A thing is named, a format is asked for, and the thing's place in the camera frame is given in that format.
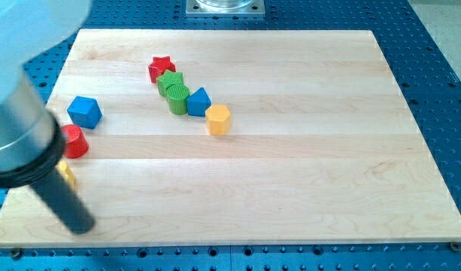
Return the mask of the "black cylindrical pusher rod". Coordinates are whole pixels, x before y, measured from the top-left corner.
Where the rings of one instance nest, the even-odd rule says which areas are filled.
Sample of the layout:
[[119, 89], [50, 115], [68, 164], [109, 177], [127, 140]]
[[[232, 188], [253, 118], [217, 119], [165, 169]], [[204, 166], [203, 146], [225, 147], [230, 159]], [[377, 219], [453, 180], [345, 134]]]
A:
[[72, 233], [84, 234], [94, 227], [94, 217], [56, 169], [30, 187]]

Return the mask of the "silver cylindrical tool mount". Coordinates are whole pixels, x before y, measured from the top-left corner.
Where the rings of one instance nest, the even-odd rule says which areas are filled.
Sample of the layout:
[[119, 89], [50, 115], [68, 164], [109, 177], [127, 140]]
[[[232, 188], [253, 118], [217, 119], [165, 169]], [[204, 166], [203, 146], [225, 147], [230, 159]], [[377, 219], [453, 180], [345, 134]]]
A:
[[23, 72], [0, 84], [0, 187], [21, 187], [55, 170], [65, 141]]

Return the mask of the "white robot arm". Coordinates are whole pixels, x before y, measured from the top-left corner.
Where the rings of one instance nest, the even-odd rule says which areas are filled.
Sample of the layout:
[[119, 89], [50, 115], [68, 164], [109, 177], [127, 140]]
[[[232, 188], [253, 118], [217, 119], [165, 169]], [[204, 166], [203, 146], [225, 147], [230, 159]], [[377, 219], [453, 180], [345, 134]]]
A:
[[65, 139], [23, 65], [73, 35], [90, 0], [0, 1], [0, 187], [30, 186], [74, 234], [94, 218], [56, 170]]

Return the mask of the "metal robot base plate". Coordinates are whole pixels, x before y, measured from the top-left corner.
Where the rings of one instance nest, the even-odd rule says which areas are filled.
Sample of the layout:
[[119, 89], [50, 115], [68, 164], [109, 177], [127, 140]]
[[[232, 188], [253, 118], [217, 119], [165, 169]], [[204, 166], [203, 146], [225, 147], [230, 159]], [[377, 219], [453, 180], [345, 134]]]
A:
[[264, 17], [264, 0], [186, 0], [186, 17]]

